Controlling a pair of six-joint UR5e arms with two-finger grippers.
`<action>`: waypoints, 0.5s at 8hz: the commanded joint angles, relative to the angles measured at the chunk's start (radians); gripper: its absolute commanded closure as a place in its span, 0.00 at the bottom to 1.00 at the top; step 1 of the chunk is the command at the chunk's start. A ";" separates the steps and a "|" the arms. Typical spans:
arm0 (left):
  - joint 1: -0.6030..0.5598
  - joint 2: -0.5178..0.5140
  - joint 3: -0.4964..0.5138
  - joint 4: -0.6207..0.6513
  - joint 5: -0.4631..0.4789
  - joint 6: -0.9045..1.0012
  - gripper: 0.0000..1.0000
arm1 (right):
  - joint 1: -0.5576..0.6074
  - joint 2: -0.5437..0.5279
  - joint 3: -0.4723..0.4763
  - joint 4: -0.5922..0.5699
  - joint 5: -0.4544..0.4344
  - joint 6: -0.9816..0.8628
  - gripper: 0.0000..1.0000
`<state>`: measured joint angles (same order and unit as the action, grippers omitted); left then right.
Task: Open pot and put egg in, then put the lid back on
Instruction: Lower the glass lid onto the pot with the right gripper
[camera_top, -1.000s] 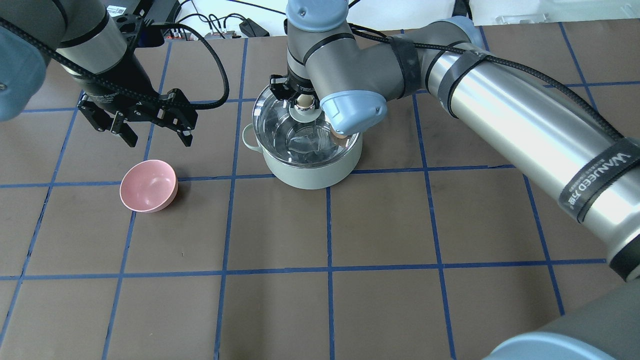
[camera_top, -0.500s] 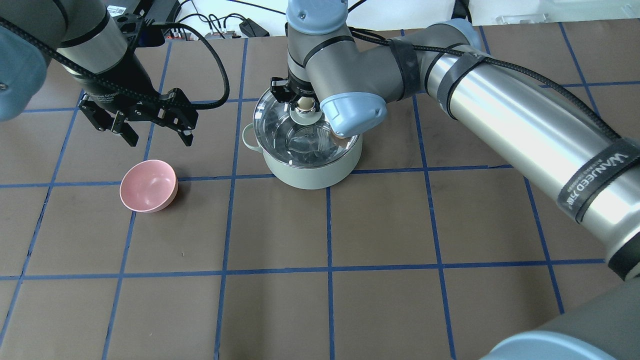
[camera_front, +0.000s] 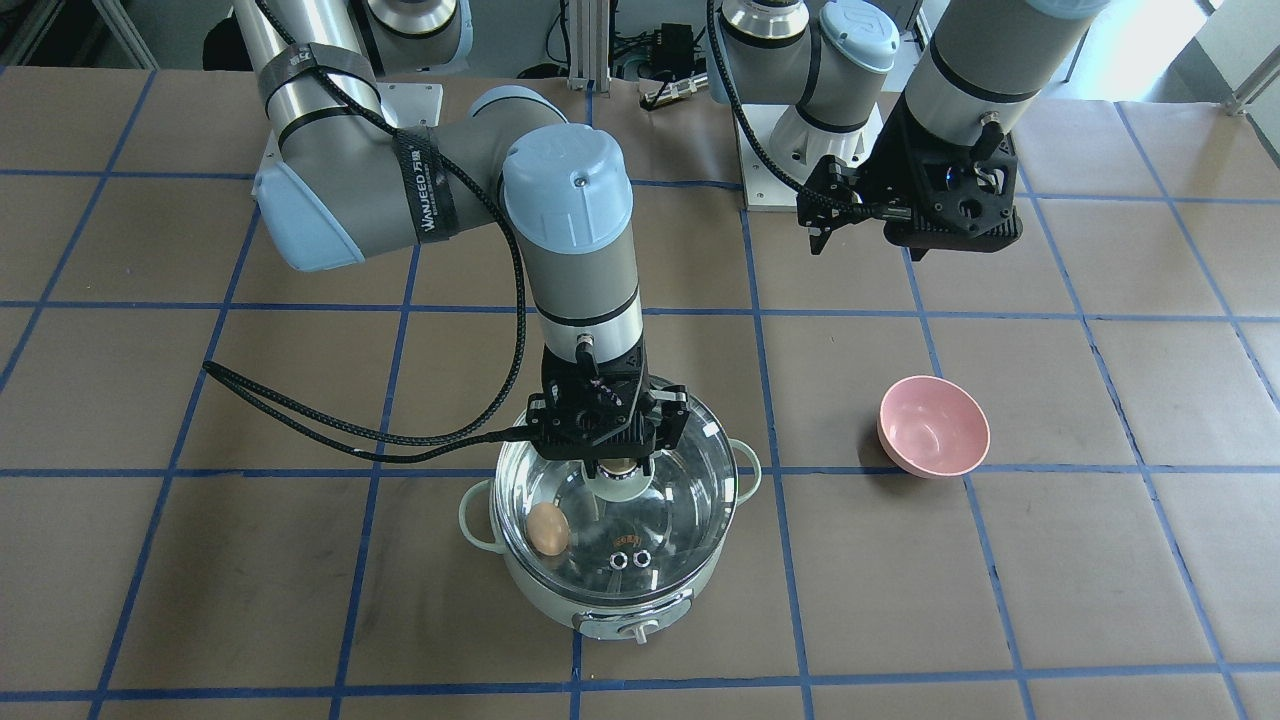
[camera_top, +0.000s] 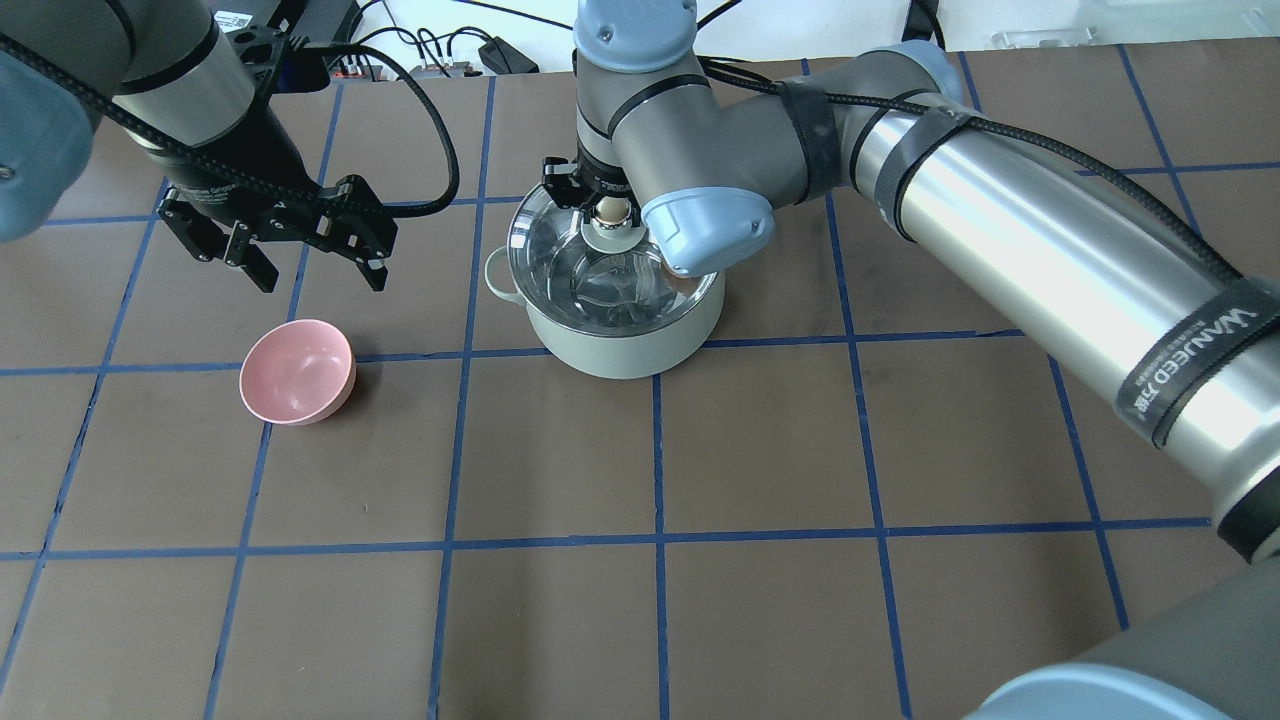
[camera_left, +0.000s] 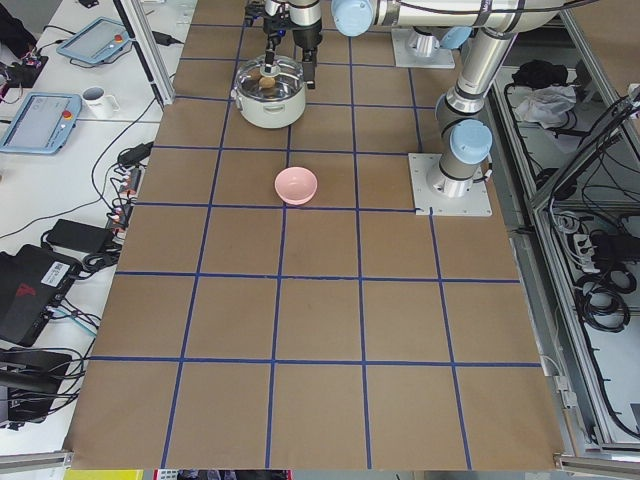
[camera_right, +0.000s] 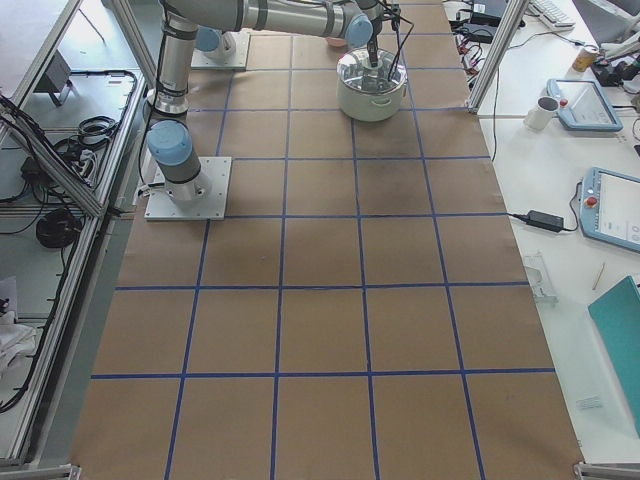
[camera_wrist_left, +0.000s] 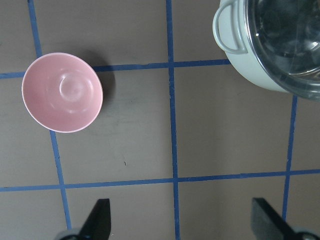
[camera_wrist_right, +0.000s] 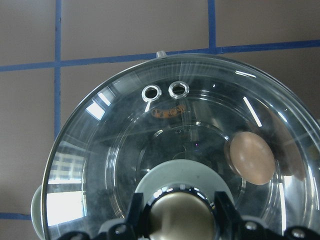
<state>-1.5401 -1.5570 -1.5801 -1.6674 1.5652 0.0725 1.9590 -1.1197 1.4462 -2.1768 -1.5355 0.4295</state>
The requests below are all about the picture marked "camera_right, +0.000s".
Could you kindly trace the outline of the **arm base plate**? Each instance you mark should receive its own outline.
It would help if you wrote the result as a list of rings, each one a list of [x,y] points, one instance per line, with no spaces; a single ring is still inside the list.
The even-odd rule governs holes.
[[[245,71],[250,34],[201,27],[192,56],[193,69]]]
[[[149,221],[200,221],[225,218],[227,194],[232,167],[231,157],[199,158],[199,175],[188,183],[167,182],[157,168],[154,177],[158,187],[149,192],[145,219]]]

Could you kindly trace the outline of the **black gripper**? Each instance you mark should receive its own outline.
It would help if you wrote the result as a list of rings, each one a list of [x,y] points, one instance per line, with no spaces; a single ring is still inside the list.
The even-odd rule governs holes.
[[[379,64],[379,54],[378,54],[378,35],[380,34],[380,20],[379,19],[371,19],[372,33],[367,42],[367,54],[370,68],[374,68],[375,65]]]

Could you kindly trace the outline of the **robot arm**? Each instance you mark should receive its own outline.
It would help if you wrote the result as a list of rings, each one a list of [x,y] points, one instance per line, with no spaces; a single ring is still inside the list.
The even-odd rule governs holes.
[[[148,97],[157,121],[147,147],[177,204],[210,195],[188,128],[181,119],[195,50],[222,61],[236,51],[232,34],[244,28],[343,39],[377,56],[377,36],[392,9],[384,1],[163,1],[156,86]]]
[[[235,53],[236,41],[231,32],[200,27],[196,35],[195,48],[214,58],[226,58]]]

